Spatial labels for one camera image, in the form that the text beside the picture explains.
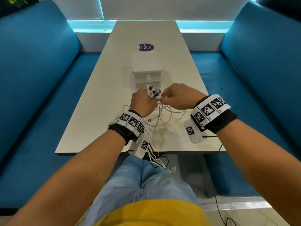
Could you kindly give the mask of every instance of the seat cushion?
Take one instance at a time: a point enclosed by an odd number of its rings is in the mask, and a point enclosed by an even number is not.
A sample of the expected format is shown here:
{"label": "seat cushion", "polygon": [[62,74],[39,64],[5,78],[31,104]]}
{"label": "seat cushion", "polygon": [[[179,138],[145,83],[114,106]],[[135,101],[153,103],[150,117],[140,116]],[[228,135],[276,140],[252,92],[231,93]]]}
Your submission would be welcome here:
{"label": "seat cushion", "polygon": [[55,149],[89,80],[100,53],[82,53],[47,105],[2,163],[0,208],[20,208],[71,156]]}
{"label": "seat cushion", "polygon": [[220,47],[299,148],[300,38],[300,22],[249,2]]}
{"label": "seat cushion", "polygon": [[81,45],[51,0],[0,19],[0,163]]}
{"label": "seat cushion", "polygon": [[[291,152],[281,135],[244,87],[235,71],[218,52],[191,52],[209,94],[219,94],[238,118]],[[206,154],[205,160],[217,194],[257,196],[227,153]]]}

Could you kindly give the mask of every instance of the person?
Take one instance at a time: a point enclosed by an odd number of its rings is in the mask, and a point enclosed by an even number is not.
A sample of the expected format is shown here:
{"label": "person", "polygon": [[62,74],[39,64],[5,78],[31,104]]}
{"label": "person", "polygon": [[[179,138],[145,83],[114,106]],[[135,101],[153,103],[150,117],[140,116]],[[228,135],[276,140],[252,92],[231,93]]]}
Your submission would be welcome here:
{"label": "person", "polygon": [[[184,84],[164,90],[162,104],[191,109],[206,95]],[[139,89],[130,110],[142,118],[157,101]],[[238,119],[216,135],[250,184],[291,225],[301,218],[301,163]],[[190,186],[129,156],[105,184],[126,141],[108,130],[60,168],[7,226],[74,226],[90,207],[85,225],[209,225]]]}

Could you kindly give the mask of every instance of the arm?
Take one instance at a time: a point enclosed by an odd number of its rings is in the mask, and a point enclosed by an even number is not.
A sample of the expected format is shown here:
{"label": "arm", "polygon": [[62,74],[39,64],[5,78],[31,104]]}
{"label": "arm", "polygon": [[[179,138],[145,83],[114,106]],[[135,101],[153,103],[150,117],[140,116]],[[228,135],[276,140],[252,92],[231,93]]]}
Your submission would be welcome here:
{"label": "arm", "polygon": [[[184,84],[164,90],[162,104],[190,109],[206,95]],[[250,184],[292,226],[300,224],[301,162],[236,119],[217,136]]]}
{"label": "arm", "polygon": [[[130,109],[144,118],[156,106],[157,101],[139,89]],[[102,189],[125,143],[113,130],[102,134],[59,169],[7,226],[74,226]]]}

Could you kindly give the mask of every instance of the tabletop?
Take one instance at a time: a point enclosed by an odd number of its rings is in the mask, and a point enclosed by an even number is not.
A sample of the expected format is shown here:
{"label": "tabletop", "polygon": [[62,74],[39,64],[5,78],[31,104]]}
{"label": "tabletop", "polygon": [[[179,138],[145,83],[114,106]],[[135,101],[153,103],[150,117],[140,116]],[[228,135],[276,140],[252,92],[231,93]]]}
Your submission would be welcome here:
{"label": "tabletop", "polygon": [[[175,21],[118,21],[73,112],[55,151],[59,155],[80,152],[107,130],[108,124],[129,105],[136,85],[132,77],[131,54],[139,44],[153,45],[163,63],[161,89],[184,83],[208,94]],[[165,110],[163,116],[169,116]],[[146,128],[156,149],[161,152],[216,152],[218,138],[192,144],[183,126],[190,112],[172,114],[164,126]],[[210,131],[205,135],[213,136]],[[130,143],[123,148],[126,152]]]}

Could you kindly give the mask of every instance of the round sticker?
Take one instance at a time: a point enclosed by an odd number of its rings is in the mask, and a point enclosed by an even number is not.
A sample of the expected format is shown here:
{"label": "round sticker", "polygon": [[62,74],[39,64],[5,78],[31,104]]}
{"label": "round sticker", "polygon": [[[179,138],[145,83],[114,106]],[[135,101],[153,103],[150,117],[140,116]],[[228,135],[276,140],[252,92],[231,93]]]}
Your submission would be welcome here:
{"label": "round sticker", "polygon": [[139,51],[151,51],[153,50],[153,45],[151,44],[139,44]]}

